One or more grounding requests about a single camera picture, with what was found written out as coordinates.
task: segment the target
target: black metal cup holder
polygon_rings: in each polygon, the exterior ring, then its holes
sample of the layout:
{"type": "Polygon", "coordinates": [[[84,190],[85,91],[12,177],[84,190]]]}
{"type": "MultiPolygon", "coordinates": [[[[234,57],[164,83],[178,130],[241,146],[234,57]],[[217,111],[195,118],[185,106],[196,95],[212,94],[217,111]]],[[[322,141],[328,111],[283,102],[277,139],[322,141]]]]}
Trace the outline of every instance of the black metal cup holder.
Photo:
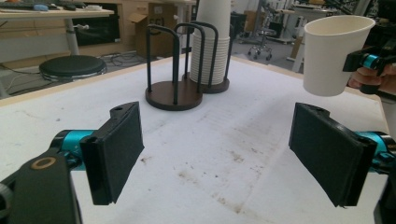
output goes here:
{"type": "MultiPolygon", "coordinates": [[[[201,35],[204,37],[205,32],[198,25],[181,23],[177,26],[190,26],[200,30],[201,35]]],[[[169,111],[188,110],[198,106],[202,102],[203,93],[201,91],[201,80],[197,84],[190,83],[184,78],[178,81],[178,66],[179,66],[179,50],[180,40],[177,33],[169,28],[150,24],[147,27],[147,67],[148,67],[148,88],[146,89],[146,100],[154,107],[169,111]],[[172,68],[172,81],[162,81],[151,84],[151,44],[150,37],[153,35],[152,30],[160,30],[173,36],[173,68],[172,68]]],[[[200,71],[202,71],[202,61],[200,60],[200,71]]]]}
{"type": "Polygon", "coordinates": [[[228,80],[228,69],[230,68],[231,53],[233,52],[233,41],[234,41],[233,33],[234,33],[234,28],[230,24],[230,45],[228,47],[227,65],[225,67],[224,80],[228,80]]]}
{"type": "MultiPolygon", "coordinates": [[[[202,28],[202,26],[197,25],[197,24],[193,24],[193,23],[186,23],[186,22],[182,22],[180,24],[178,24],[175,27],[175,32],[177,31],[178,28],[180,27],[187,27],[188,28],[188,34],[190,33],[191,28],[195,28],[197,30],[199,30],[199,32],[201,33],[201,48],[200,48],[200,57],[199,57],[199,67],[198,67],[198,82],[197,82],[197,91],[201,92],[201,80],[202,80],[202,68],[204,66],[204,51],[205,51],[205,30],[204,28],[202,28]]],[[[189,71],[189,51],[188,48],[190,47],[190,35],[187,35],[187,40],[186,40],[186,60],[185,60],[185,66],[184,66],[184,76],[183,76],[183,80],[185,82],[188,82],[188,71],[189,71]]]]}

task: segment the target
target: cardboard box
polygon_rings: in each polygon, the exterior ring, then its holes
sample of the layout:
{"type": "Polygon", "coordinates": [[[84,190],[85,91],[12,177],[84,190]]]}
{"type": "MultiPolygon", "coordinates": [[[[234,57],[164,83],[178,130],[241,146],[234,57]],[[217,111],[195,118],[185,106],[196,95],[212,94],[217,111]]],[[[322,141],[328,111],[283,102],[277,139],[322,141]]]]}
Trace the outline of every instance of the cardboard box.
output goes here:
{"type": "Polygon", "coordinates": [[[302,44],[303,44],[303,37],[302,36],[298,36],[296,38],[296,40],[294,41],[294,46],[293,46],[293,49],[291,50],[290,57],[292,59],[295,59],[297,57],[298,50],[299,50],[299,48],[300,48],[300,46],[302,44]]]}
{"type": "MultiPolygon", "coordinates": [[[[252,32],[256,26],[256,11],[245,10],[244,14],[247,15],[247,20],[245,21],[245,32],[252,32]]],[[[260,17],[260,25],[264,22],[265,13],[262,12],[260,17]]]]}
{"type": "MultiPolygon", "coordinates": [[[[177,8],[173,4],[148,3],[147,10],[140,8],[138,12],[128,17],[128,21],[134,23],[137,55],[147,57],[147,26],[154,23],[173,30],[177,25],[177,20],[174,18],[176,14],[177,8]]],[[[150,37],[151,56],[172,56],[173,36],[161,31],[154,31],[154,33],[156,35],[150,37]]]]}
{"type": "Polygon", "coordinates": [[[326,2],[324,0],[309,0],[309,4],[313,5],[324,5],[326,2]]]}

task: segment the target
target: desk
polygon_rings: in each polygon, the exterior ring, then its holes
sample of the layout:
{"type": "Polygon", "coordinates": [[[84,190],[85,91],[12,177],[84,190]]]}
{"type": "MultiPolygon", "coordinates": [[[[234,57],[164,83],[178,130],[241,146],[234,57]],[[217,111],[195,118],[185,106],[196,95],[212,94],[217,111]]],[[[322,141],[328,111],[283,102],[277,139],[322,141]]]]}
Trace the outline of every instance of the desk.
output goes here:
{"type": "Polygon", "coordinates": [[[187,6],[196,4],[194,0],[161,0],[164,3],[173,3],[177,7],[177,24],[185,22],[187,6]]]}
{"type": "Polygon", "coordinates": [[[0,63],[25,59],[40,55],[59,53],[70,50],[72,54],[78,54],[78,44],[72,19],[106,17],[113,14],[110,10],[87,11],[78,9],[76,11],[50,10],[31,13],[6,13],[0,12],[1,21],[31,21],[31,20],[64,20],[66,33],[60,35],[38,35],[21,38],[0,39],[3,52],[0,54],[0,63]]]}
{"type": "MultiPolygon", "coordinates": [[[[171,80],[171,66],[154,62],[153,83],[171,80]]],[[[385,175],[368,174],[357,207],[334,208],[288,143],[296,102],[330,110],[353,131],[387,133],[380,100],[350,89],[317,97],[297,74],[234,57],[228,77],[226,92],[179,112],[146,102],[145,65],[4,99],[0,179],[47,150],[59,131],[98,129],[110,108],[139,101],[146,148],[118,203],[92,205],[86,174],[72,172],[85,223],[373,224],[385,175]]]]}

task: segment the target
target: floor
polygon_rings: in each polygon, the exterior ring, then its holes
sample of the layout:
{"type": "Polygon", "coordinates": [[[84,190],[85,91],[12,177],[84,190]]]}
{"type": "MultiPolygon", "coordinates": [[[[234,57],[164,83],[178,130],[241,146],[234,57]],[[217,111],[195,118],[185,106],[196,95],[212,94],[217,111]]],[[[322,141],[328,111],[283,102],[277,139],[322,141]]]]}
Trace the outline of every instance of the floor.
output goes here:
{"type": "MultiPolygon", "coordinates": [[[[257,41],[254,40],[254,43],[251,42],[252,41],[250,39],[243,39],[242,41],[242,39],[237,38],[233,42],[232,55],[257,63],[272,64],[291,70],[293,61],[288,60],[288,58],[293,48],[292,43],[284,44],[277,41],[267,40],[266,45],[272,49],[272,58],[267,61],[267,52],[262,53],[257,59],[254,59],[254,51],[251,51],[252,55],[248,55],[250,48],[257,41]]],[[[134,52],[115,53],[104,55],[101,58],[105,60],[107,64],[107,72],[120,70],[146,62],[144,58],[137,56],[134,52]]],[[[63,84],[61,82],[52,82],[43,79],[38,73],[37,67],[23,68],[18,69],[17,71],[0,67],[0,80],[6,88],[7,93],[11,96],[63,84]]]]}

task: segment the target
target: human hand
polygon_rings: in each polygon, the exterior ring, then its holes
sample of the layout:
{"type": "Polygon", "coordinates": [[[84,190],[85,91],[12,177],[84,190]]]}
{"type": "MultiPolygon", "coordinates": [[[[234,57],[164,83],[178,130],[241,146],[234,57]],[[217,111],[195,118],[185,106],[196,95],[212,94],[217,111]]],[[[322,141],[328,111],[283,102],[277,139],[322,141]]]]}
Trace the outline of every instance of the human hand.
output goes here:
{"type": "Polygon", "coordinates": [[[374,69],[358,68],[347,84],[349,87],[356,89],[359,89],[361,85],[379,86],[381,91],[396,93],[396,63],[387,64],[379,77],[374,69]]]}

